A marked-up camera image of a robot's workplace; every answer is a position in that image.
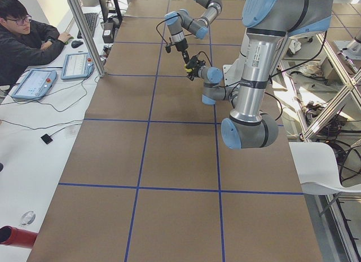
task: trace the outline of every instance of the computer mouse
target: computer mouse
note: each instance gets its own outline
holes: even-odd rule
[[[77,48],[82,44],[83,44],[82,41],[72,41],[72,48]]]

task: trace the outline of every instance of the robotic arm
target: robotic arm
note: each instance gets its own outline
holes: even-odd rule
[[[222,12],[222,0],[194,0],[207,10],[202,14],[201,18],[195,20],[190,17],[187,10],[172,11],[165,15],[165,21],[171,34],[170,45],[166,46],[166,50],[170,53],[171,46],[175,46],[178,52],[182,52],[184,62],[187,64],[190,60],[188,55],[188,43],[184,36],[182,28],[187,29],[197,38],[203,39],[208,33],[209,25]]]
[[[220,87],[222,72],[206,67],[204,61],[198,60],[198,55],[191,59],[184,57],[188,46],[181,26],[203,38],[208,32],[204,28],[208,28],[222,10],[221,0],[196,2],[207,8],[197,21],[185,23],[192,19],[184,10],[166,15],[173,45],[183,54],[188,77],[204,79],[203,103],[232,102],[234,109],[229,118],[222,121],[223,141],[229,148],[271,145],[278,136],[278,126],[272,117],[260,111],[270,74],[287,51],[289,38],[309,37],[328,29],[333,0],[246,0],[242,22],[247,27],[247,37],[242,46],[246,46],[247,51],[245,59],[240,56],[234,63],[235,81],[239,83],[237,90]],[[197,26],[190,30],[193,23]]]

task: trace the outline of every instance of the wall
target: wall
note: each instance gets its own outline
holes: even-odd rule
[[[70,10],[67,0],[37,0],[49,24],[57,26]]]
[[[43,9],[39,5],[37,0],[19,0],[28,10],[28,13],[34,20],[42,23],[49,23]]]

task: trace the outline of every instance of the computer monitor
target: computer monitor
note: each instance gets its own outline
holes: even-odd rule
[[[107,21],[112,21],[115,24],[116,28],[119,28],[120,24],[123,21],[122,15],[120,13],[120,8],[118,4],[118,0],[113,0],[114,6],[117,13],[117,19],[115,20],[113,18],[108,18],[109,14],[109,6],[108,6],[108,0],[99,0],[100,8],[102,9],[102,15],[103,15],[103,21],[106,23]]]
[[[108,21],[108,0],[99,0],[100,8],[102,9],[103,21],[106,23]]]

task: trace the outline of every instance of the electronic equipment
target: electronic equipment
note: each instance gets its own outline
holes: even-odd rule
[[[104,24],[103,41],[104,43],[114,42],[114,23],[110,21]]]
[[[109,0],[99,0],[100,8],[102,9],[103,23],[104,23],[104,28],[103,28],[104,43],[114,42],[116,29],[120,27],[120,24],[123,21],[122,15],[120,13],[118,0],[113,0],[115,6],[115,12],[117,15],[108,17],[110,13],[109,8],[111,7],[109,3],[110,3]]]
[[[98,13],[95,12],[84,13],[84,17],[86,23],[88,24],[91,36],[93,37],[95,33],[96,22],[98,20]],[[82,38],[80,30],[78,32],[77,38]]]
[[[222,12],[222,0],[194,1],[206,9],[199,19],[194,19],[185,9],[165,15],[164,22],[171,35],[170,43],[165,41],[166,52],[175,46],[186,63],[187,77],[204,80],[204,104],[214,105],[220,100],[231,102],[233,109],[221,124],[226,146],[241,149],[271,145],[278,136],[276,120],[281,114],[273,119],[261,111],[267,85],[279,74],[273,73],[289,47],[288,38],[308,38],[329,28],[333,0],[246,0],[241,19],[246,27],[246,37],[242,42],[242,47],[247,47],[246,56],[240,53],[232,65],[223,66],[224,75],[221,69],[206,66],[204,60],[198,59],[201,52],[189,58],[187,35],[183,31],[184,28],[203,39],[210,24]],[[229,86],[220,86],[222,79]]]
[[[77,47],[79,47],[79,46],[82,45],[82,44],[83,44],[82,41],[72,41],[71,46],[72,46],[72,48],[77,48]]]
[[[99,4],[102,9],[103,22],[106,23],[108,21],[109,14],[108,0],[99,0]]]
[[[48,92],[57,76],[54,70],[30,69],[12,97],[24,100],[41,99]]]
[[[94,62],[87,52],[66,55],[62,80],[83,79],[89,77],[94,70]]]

